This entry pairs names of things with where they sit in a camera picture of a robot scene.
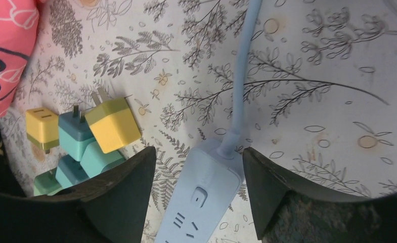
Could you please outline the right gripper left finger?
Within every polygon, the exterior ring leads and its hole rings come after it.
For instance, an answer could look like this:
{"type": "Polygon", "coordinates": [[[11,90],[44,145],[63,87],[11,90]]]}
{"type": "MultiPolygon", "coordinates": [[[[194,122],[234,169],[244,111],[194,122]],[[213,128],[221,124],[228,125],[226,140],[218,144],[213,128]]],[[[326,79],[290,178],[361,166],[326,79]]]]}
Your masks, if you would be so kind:
{"type": "Polygon", "coordinates": [[[148,146],[55,195],[0,193],[0,242],[140,242],[155,167],[148,146]]]}

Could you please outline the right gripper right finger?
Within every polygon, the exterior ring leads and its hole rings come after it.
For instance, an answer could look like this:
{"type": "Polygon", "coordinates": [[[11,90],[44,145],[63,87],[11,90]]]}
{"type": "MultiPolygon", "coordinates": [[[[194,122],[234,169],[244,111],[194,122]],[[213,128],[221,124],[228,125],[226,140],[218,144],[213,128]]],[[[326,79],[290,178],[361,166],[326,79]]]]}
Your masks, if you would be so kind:
{"type": "Polygon", "coordinates": [[[397,193],[365,198],[329,189],[251,147],[243,167],[262,242],[397,242],[397,193]]]}

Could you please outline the green plug cube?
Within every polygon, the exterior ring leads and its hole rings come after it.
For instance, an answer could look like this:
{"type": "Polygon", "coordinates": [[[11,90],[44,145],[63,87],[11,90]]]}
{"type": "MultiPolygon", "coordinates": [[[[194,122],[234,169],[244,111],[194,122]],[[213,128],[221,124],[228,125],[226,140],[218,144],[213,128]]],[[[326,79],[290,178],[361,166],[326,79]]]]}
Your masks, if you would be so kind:
{"type": "Polygon", "coordinates": [[[63,188],[61,184],[57,181],[56,168],[37,175],[34,178],[33,184],[33,196],[39,195],[55,195],[63,188]]]}

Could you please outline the blue power strip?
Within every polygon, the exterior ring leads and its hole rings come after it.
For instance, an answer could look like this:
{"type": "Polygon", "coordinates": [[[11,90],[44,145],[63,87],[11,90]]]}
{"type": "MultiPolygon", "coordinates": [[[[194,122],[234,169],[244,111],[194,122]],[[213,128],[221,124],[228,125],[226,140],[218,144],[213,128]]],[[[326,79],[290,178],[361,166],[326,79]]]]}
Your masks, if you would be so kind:
{"type": "Polygon", "coordinates": [[[155,242],[208,242],[245,179],[235,148],[243,128],[248,52],[261,3],[249,2],[240,34],[230,128],[221,141],[207,139],[188,153],[155,242]]]}

